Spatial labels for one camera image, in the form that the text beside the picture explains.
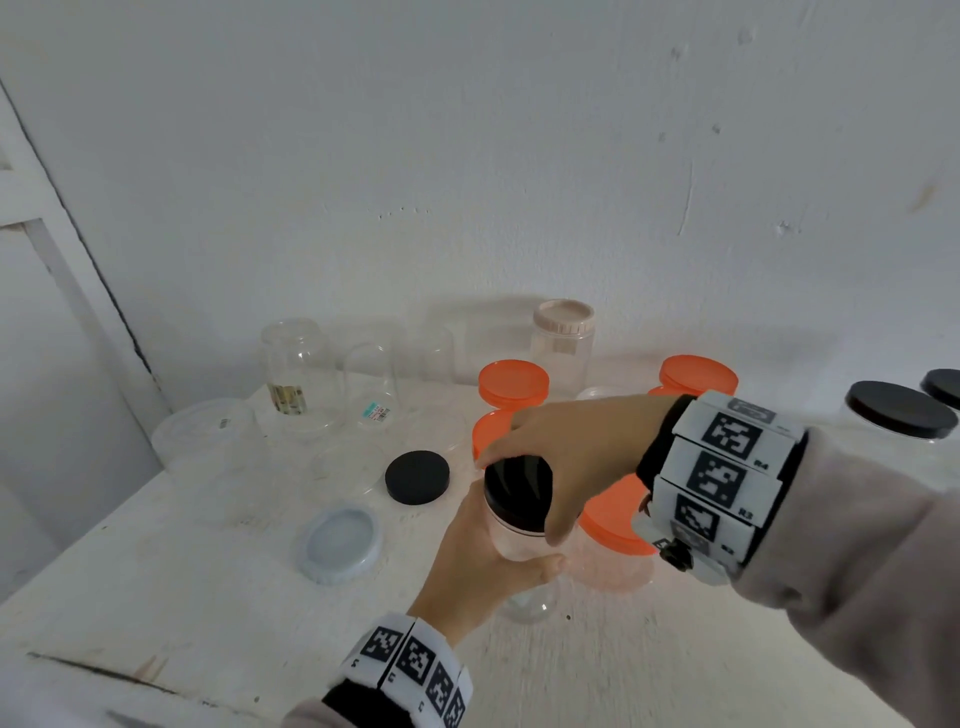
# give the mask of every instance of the black lid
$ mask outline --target black lid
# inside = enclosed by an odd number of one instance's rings
[[[442,455],[418,449],[404,452],[387,468],[383,479],[390,497],[405,505],[424,505],[446,492],[450,466]]]
[[[933,399],[960,409],[960,369],[931,369],[920,388]]]
[[[846,402],[867,422],[908,437],[941,440],[957,426],[956,414],[945,404],[899,384],[858,381]]]
[[[553,498],[553,471],[536,455],[499,460],[484,472],[487,504],[503,522],[531,533],[543,533]]]

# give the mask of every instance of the human hand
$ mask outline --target human hand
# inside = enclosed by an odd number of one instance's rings
[[[552,581],[564,567],[561,554],[529,561],[501,556],[487,528],[483,488],[483,480],[470,486],[407,612],[442,633],[451,647],[487,621],[506,599]]]
[[[676,400],[634,395],[520,410],[513,431],[484,450],[477,467],[518,455],[546,460],[553,471],[546,541],[556,546],[573,530],[588,500],[636,470]]]

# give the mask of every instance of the white door frame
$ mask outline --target white door frame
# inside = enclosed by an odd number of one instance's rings
[[[170,406],[0,83],[0,227],[19,224],[149,437]]]

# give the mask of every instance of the right hand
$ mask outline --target right hand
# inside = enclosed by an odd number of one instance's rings
[[[512,431],[484,450],[478,468],[505,457],[539,455],[553,471],[546,541],[561,544],[592,497],[636,470],[675,397],[634,395],[556,402],[523,409]]]

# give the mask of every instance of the beige lid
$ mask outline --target beige lid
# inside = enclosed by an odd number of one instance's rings
[[[534,324],[550,333],[583,336],[593,331],[593,307],[572,299],[544,301],[534,311]]]

